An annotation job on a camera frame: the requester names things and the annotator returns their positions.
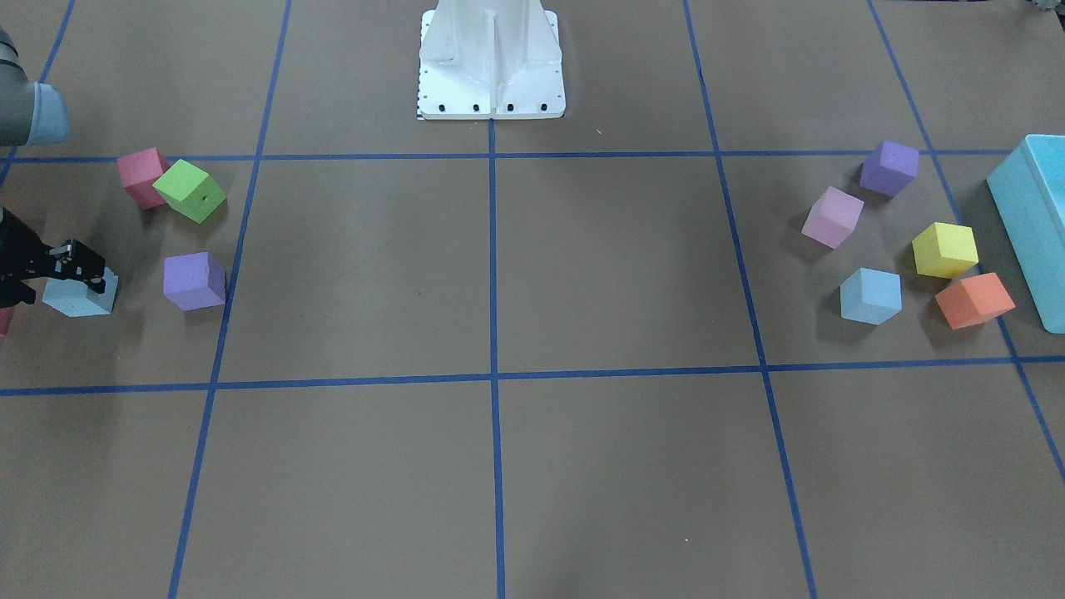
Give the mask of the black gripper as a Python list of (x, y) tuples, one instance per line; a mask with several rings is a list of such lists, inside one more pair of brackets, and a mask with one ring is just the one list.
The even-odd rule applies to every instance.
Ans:
[(106, 292), (104, 273), (106, 261), (87, 244), (68, 240), (53, 249), (22, 220), (2, 208), (1, 307), (37, 303), (37, 292), (24, 284), (32, 278), (75, 280), (102, 295)]

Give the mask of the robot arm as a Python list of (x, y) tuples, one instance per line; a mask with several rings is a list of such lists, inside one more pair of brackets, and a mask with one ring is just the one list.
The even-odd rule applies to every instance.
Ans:
[[(65, 141), (70, 122), (63, 95), (24, 72), (17, 45), (1, 31), (1, 143), (3, 147), (38, 146)], [(1, 307), (37, 303), (27, 280), (53, 278), (85, 284), (95, 293), (106, 291), (106, 261), (91, 246), (68, 240), (58, 246), (43, 243), (29, 225), (2, 208)]]

